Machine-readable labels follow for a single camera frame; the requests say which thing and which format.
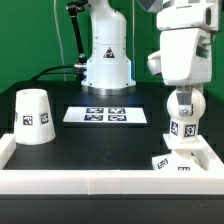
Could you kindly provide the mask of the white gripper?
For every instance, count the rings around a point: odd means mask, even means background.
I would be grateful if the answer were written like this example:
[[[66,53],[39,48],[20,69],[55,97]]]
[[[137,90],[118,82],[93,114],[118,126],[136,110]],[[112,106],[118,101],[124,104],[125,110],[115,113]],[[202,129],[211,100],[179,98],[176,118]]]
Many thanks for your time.
[[[200,28],[162,31],[160,50],[148,56],[153,75],[176,87],[179,115],[192,115],[192,87],[208,83],[212,76],[211,34]]]

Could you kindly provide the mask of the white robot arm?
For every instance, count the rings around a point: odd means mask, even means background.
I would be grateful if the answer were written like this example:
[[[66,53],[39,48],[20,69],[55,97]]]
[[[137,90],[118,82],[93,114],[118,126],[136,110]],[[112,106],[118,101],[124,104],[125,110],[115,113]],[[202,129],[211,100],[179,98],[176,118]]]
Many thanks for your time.
[[[211,46],[221,29],[222,0],[137,0],[155,13],[160,50],[148,56],[152,74],[161,74],[176,88],[175,109],[193,114],[193,87],[211,80]],[[83,85],[101,93],[115,92],[132,83],[126,58],[126,21],[108,0],[88,0],[93,49]]]

